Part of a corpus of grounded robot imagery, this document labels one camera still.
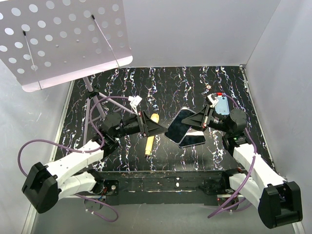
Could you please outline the black smartphone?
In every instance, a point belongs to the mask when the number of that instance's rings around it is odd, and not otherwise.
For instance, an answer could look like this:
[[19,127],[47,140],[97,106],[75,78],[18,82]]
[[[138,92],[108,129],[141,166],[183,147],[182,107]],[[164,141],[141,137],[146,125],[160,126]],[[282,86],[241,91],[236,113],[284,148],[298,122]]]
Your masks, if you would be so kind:
[[178,144],[179,148],[186,148],[196,145],[202,145],[206,142],[204,133],[201,131],[190,132],[185,135],[183,140]]

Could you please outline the spare phone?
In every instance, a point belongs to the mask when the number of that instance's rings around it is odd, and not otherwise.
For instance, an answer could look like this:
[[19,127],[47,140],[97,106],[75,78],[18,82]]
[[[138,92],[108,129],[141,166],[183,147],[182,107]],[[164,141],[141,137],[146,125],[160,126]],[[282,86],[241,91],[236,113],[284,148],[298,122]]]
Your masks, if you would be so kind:
[[170,123],[168,131],[164,134],[167,139],[175,144],[179,144],[191,127],[190,125],[182,123],[182,120],[193,114],[195,114],[195,112],[188,107],[182,107]]

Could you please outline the light blue phone case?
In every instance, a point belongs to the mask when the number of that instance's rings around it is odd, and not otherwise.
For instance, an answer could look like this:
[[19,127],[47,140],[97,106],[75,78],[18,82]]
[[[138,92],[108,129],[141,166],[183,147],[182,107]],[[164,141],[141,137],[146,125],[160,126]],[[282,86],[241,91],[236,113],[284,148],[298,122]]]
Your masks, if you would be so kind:
[[215,111],[217,114],[222,116],[227,116],[230,113],[229,103],[227,97],[217,96],[218,103],[215,106]]

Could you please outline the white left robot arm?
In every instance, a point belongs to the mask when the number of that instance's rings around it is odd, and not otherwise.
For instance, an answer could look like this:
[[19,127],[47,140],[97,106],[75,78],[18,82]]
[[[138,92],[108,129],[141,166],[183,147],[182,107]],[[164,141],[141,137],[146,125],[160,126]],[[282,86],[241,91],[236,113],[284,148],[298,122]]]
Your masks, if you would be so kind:
[[39,214],[76,193],[98,195],[103,191],[105,179],[94,169],[86,172],[83,169],[113,153],[119,146],[117,138],[132,134],[152,137],[167,131],[145,112],[132,114],[126,120],[119,113],[108,114],[97,129],[97,135],[80,149],[46,165],[34,164],[26,176],[22,192]]

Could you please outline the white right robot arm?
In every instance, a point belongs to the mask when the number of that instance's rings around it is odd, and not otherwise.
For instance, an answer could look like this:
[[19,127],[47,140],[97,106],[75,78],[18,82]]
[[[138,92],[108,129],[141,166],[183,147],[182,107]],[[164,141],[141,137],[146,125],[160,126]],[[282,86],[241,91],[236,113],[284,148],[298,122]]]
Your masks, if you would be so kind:
[[207,127],[224,131],[224,148],[248,172],[226,172],[221,180],[223,192],[243,195],[258,211],[262,223],[269,229],[300,222],[303,219],[301,191],[294,181],[277,174],[257,153],[256,145],[246,131],[247,116],[234,108],[223,117],[206,105],[200,112],[182,123],[204,131]]

